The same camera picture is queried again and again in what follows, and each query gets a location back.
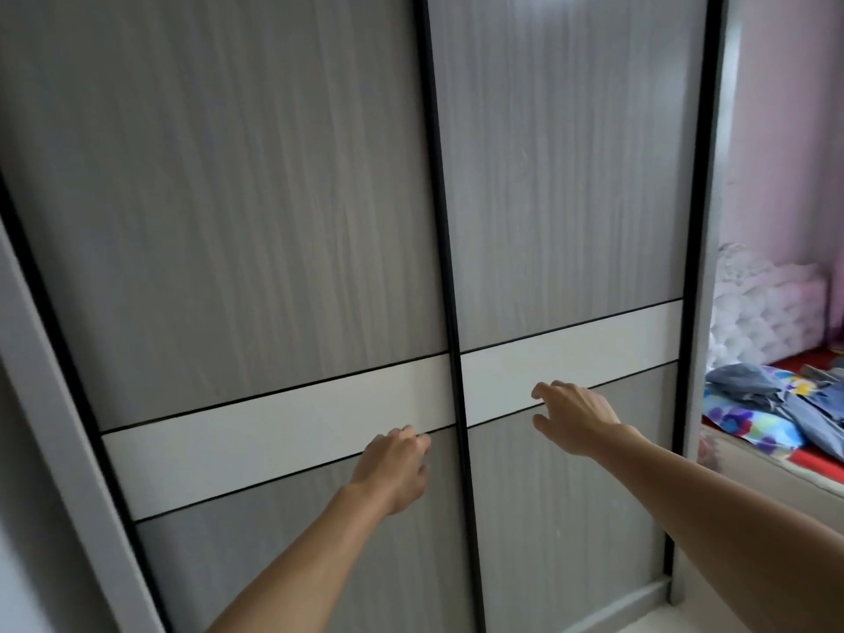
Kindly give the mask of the person's left hand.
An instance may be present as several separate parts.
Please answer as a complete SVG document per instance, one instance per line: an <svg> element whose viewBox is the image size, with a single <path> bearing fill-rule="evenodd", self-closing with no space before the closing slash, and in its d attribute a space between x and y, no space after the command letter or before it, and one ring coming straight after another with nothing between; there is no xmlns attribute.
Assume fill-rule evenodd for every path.
<svg viewBox="0 0 844 633"><path fill-rule="evenodd" d="M417 433L412 425L377 435L364 449L346 488L379 520L400 513L407 509L399 506L400 462L426 462L430 447L430 436Z"/></svg>

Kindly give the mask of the person's right hand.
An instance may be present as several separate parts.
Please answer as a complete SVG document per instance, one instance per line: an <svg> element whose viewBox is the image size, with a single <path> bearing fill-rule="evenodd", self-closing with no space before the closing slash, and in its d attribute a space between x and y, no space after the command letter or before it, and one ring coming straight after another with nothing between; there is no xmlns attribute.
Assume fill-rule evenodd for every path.
<svg viewBox="0 0 844 633"><path fill-rule="evenodd" d="M541 401L546 415L564 427L564 452L595 457L623 428L607 400L581 386L555 381L533 387L533 399Z"/></svg>

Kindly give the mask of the person's right forearm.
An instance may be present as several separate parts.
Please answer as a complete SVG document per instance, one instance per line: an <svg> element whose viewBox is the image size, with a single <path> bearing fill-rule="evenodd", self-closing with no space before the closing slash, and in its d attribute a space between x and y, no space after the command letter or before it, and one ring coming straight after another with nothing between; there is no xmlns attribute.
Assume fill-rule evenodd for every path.
<svg viewBox="0 0 844 633"><path fill-rule="evenodd" d="M844 536L610 425L586 453L656 518L753 633L844 633Z"/></svg>

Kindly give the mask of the person's left forearm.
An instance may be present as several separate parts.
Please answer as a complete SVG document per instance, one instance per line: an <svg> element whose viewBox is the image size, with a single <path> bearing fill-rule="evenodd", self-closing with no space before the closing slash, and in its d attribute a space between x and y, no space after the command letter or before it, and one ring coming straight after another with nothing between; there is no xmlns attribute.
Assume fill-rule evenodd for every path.
<svg viewBox="0 0 844 633"><path fill-rule="evenodd" d="M365 484L343 486L206 633L323 633L385 506Z"/></svg>

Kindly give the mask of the colourful dotted pillow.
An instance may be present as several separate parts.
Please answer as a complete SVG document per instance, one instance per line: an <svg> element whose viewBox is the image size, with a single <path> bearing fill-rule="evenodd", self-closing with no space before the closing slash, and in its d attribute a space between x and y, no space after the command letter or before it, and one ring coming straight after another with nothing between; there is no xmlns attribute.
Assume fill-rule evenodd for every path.
<svg viewBox="0 0 844 633"><path fill-rule="evenodd" d="M724 433L776 459L807 447L808 438L780 409L789 393L777 370L757 364L729 364L705 377L702 415Z"/></svg>

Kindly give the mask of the narrow grey sliding wardrobe door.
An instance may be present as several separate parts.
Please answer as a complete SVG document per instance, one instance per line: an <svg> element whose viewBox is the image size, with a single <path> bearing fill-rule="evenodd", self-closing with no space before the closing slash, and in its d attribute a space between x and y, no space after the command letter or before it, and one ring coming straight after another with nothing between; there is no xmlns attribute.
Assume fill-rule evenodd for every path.
<svg viewBox="0 0 844 633"><path fill-rule="evenodd" d="M531 426L537 381L603 393L684 455L726 0L413 0L473 633L610 633L676 545Z"/></svg>

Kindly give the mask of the white tufted headboard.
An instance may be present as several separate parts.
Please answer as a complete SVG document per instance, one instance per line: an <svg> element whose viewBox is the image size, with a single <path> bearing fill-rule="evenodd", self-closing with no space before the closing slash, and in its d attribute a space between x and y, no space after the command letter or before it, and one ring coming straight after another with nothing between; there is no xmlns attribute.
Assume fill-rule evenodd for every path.
<svg viewBox="0 0 844 633"><path fill-rule="evenodd" d="M773 364L826 339L829 278L822 265L776 265L741 243L718 248L706 368Z"/></svg>

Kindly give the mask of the bed with red sheet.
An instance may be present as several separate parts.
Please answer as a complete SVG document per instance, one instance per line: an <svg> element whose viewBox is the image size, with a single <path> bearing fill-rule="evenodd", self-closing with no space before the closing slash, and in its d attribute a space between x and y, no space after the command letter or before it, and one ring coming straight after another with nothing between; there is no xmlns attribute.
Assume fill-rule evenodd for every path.
<svg viewBox="0 0 844 633"><path fill-rule="evenodd" d="M844 357L811 349L773 364L804 379L844 382ZM816 447L776 459L703 418L698 462L844 533L844 465Z"/></svg>

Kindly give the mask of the blue denim garment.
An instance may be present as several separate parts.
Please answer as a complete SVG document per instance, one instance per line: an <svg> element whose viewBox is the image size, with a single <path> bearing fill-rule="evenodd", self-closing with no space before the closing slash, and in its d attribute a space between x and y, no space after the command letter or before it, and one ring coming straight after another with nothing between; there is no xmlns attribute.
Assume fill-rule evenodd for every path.
<svg viewBox="0 0 844 633"><path fill-rule="evenodd" d="M788 385L789 393L782 394L780 409L804 432L808 447L816 447L844 465L844 382L814 382L770 368L777 370L777 376Z"/></svg>

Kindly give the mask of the wide grey sliding wardrobe door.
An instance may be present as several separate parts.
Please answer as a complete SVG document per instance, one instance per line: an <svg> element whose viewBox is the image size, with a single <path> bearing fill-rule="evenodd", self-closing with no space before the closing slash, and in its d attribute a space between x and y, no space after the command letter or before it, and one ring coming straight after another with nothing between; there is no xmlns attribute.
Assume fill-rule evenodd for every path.
<svg viewBox="0 0 844 633"><path fill-rule="evenodd" d="M476 633L428 0L0 0L4 233L122 629L200 633L377 433L430 433L331 633Z"/></svg>

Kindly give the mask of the grey white wardrobe frame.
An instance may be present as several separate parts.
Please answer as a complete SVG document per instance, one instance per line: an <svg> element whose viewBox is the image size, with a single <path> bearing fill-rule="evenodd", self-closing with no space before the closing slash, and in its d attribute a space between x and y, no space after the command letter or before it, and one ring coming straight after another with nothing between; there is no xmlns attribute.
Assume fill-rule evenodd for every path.
<svg viewBox="0 0 844 633"><path fill-rule="evenodd" d="M715 82L717 66L720 64L723 43L723 25L724 21L722 15L722 28L719 32L720 38L718 41L715 78L713 84L715 91L714 100L717 94L715 90ZM706 181L708 179L711 166L711 148L709 147L708 150L709 154L707 156L707 161L709 164L708 172L706 173L704 181L704 208L707 202L705 196ZM4 185L4 178L2 173L0 173L0 355L3 357L8 373L7 376L15 388L20 404L24 409L25 416L36 435L38 446L47 460L47 465L50 468L60 494L61 490L59 483L61 481L69 480L69 475L75 473L71 489L76 489L77 492L71 494L70 499L79 500L82 502L83 507L95 510L98 503L96 497L91 492L90 485L94 479L81 472L83 460L81 458L82 451L79 450L80 443L74 440L75 433L73 428L63 428L58 424L60 418L67 420L68 415L64 415L62 413L62 397L57 395L57 388L55 386L56 382L51 379L50 367L53 362L50 357L47 357L42 352L45 348L45 344L40 343L40 340L43 340L45 336L39 332L38 327L30 327L26 325L27 320L22 317L22 314L25 314L28 311L28 304L30 300L26 295L22 295L16 289L17 282L15 281L15 278L20 277L20 274L16 270L17 264L15 256L9 254L10 246L7 243L7 236L4 233L3 215L7 212L8 206L11 202L8 191L4 188ZM702 231L701 242L706 236L704 225L707 215L704 213L704 208L704 220L700 226L700 230ZM701 355L702 349L697 341L693 340L693 344L696 358ZM64 500L65 506L67 507L72 520L68 500L63 497L62 499ZM88 553L86 554L93 566L90 555ZM99 582L107 600L107 595L104 592L100 581L98 579L97 581ZM132 633L143 633L140 629L122 629L116 617L114 608L111 607L111 610L116 618L120 630L125 631L126 633L129 633L130 631L132 631Z"/></svg>

